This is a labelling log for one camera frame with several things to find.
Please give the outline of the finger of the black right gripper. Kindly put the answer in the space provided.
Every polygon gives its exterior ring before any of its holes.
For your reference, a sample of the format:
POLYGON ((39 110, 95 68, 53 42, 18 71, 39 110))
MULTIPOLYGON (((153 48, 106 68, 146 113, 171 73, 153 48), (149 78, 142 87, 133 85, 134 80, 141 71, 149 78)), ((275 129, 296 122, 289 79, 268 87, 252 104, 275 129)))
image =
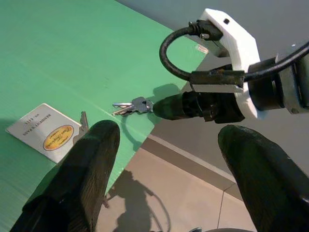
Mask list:
POLYGON ((159 100, 153 106, 153 111, 182 111, 183 95, 176 94, 159 100))
POLYGON ((154 114, 159 118, 167 120, 179 120, 185 118, 185 114, 182 110, 177 108, 173 109, 168 106, 154 106, 154 114))

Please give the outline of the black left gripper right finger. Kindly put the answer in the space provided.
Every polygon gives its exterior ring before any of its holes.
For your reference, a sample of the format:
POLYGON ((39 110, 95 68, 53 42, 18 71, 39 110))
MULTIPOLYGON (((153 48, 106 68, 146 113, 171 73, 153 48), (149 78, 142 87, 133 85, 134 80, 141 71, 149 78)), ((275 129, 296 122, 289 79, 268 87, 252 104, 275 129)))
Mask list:
POLYGON ((257 231, 309 230, 309 177, 278 144, 247 127, 227 125, 218 146, 257 231))

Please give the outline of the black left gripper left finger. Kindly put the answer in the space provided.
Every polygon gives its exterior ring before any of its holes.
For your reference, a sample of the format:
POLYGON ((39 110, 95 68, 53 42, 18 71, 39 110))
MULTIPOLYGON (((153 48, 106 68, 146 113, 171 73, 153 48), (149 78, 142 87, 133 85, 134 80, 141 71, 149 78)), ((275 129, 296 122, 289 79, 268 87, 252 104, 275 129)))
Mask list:
POLYGON ((94 124, 42 179, 11 231, 95 231, 119 144, 116 122, 94 124))

